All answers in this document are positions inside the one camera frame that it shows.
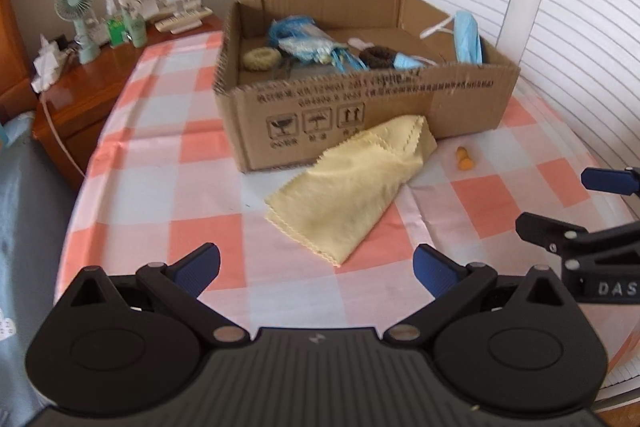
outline triangular cutout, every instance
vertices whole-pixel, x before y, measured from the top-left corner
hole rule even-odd
[[[602,259],[597,259],[595,264],[606,264],[606,265],[637,265],[640,264],[640,256],[634,252],[624,252],[616,255],[611,255],[609,257],[604,257]]]
[[[537,279],[533,285],[527,301],[534,302],[536,304],[546,304],[547,306],[562,306],[562,299],[551,286],[551,283],[547,279]]]
[[[82,283],[82,287],[76,294],[72,306],[87,306],[89,304],[100,304],[106,302],[104,295],[100,291],[98,283],[94,279],[87,279]]]

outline yellow cloth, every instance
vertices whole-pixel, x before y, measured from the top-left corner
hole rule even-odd
[[[266,198],[267,219],[340,266],[436,149],[423,116],[400,116],[328,149]]]

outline green bottle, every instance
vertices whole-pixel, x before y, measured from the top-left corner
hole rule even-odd
[[[146,22],[142,14],[125,7],[122,9],[122,19],[134,47],[146,46]]]
[[[109,39],[111,47],[117,48],[127,41],[127,29],[124,27],[122,15],[118,13],[116,1],[107,1],[107,29],[109,30]]]

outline wooden headboard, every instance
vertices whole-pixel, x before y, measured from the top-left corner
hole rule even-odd
[[[37,104],[14,8],[11,0],[0,0],[0,122],[35,109]]]

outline blue bedding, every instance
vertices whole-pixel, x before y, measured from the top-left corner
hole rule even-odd
[[[0,427],[24,425],[41,404],[24,355],[53,305],[75,193],[31,138],[33,113],[4,126],[0,151]]]

